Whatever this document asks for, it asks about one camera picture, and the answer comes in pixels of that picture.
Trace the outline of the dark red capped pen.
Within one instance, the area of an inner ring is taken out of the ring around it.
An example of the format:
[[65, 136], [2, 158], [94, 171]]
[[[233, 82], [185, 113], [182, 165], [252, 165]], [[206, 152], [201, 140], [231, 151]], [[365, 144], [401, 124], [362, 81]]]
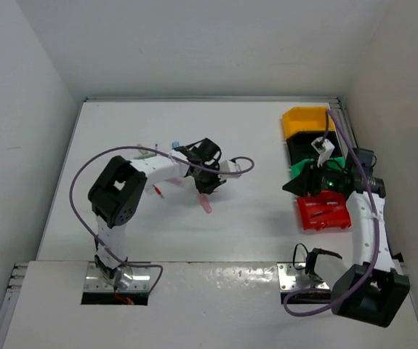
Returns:
[[338, 212], [338, 211], [343, 210], [344, 208], [345, 208], [344, 205], [332, 206], [332, 207], [330, 207], [328, 209], [325, 209], [325, 210], [322, 210], [320, 212], [315, 212], [315, 213], [311, 214], [310, 217], [313, 218], [313, 217], [318, 217], [318, 216], [325, 215], [325, 214], [330, 214], [332, 212]]

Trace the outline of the red gel pen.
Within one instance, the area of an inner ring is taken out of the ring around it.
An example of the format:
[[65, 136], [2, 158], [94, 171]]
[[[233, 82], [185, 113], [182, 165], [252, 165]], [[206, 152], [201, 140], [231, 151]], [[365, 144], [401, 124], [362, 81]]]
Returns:
[[159, 197], [161, 197], [162, 199], [164, 199], [164, 195], [163, 195], [163, 193], [161, 192], [161, 190], [156, 186], [156, 185], [154, 185], [153, 186], [153, 188], [154, 188], [154, 191], [157, 193], [157, 195], [159, 196]]

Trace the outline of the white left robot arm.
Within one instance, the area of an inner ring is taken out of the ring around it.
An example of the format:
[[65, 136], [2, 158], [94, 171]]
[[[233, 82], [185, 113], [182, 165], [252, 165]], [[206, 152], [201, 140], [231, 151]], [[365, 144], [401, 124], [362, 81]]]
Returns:
[[95, 263], [106, 278], [114, 279], [125, 260], [126, 224], [145, 190], [173, 178], [192, 177], [199, 193], [210, 194], [224, 183], [216, 173], [220, 158], [220, 147], [205, 138], [147, 159], [114, 156], [108, 162], [88, 193], [98, 226]]

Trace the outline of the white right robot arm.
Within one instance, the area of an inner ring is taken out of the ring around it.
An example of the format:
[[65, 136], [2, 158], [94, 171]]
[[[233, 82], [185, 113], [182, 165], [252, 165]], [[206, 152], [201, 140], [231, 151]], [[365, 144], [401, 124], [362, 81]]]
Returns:
[[306, 164], [282, 189], [297, 198], [316, 198], [322, 193], [337, 193], [344, 199], [352, 228], [353, 258], [346, 265], [342, 256], [321, 248], [311, 249], [306, 257], [304, 275], [322, 281], [330, 289], [330, 300], [314, 310], [290, 308], [290, 300], [312, 294], [298, 289], [282, 299], [285, 311], [294, 317], [311, 317], [331, 311], [378, 327], [388, 327], [409, 294], [409, 278], [395, 269], [387, 243], [383, 179], [374, 177], [374, 151], [351, 148], [345, 165], [331, 167], [331, 160]]

